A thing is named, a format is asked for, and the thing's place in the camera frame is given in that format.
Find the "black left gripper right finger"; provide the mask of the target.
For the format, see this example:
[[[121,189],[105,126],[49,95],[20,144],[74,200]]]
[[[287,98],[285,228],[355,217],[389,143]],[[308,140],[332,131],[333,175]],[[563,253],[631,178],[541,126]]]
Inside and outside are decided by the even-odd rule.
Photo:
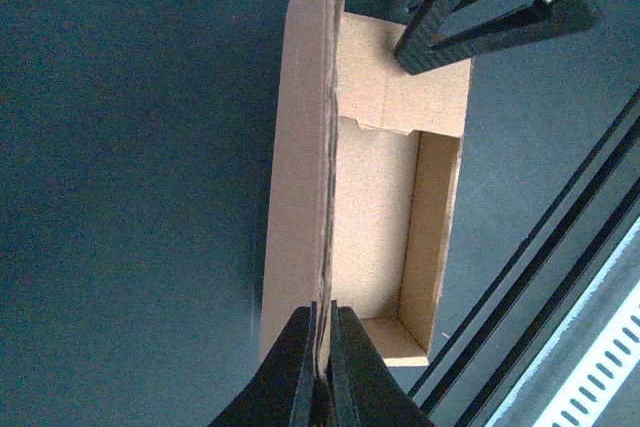
[[[400,388],[354,310],[331,305],[330,426],[428,427]]]

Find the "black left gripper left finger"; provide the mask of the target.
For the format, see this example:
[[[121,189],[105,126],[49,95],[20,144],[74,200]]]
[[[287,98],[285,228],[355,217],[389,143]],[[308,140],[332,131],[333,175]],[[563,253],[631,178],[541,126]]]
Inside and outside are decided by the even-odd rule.
[[[313,424],[316,311],[315,302],[294,310],[256,374],[213,426]]]

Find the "cardboard box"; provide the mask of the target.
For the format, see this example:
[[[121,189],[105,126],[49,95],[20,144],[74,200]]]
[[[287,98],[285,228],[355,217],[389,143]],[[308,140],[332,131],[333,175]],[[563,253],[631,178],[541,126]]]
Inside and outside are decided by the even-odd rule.
[[[449,252],[472,62],[411,75],[401,25],[289,0],[261,348],[329,287],[390,367],[425,366]]]

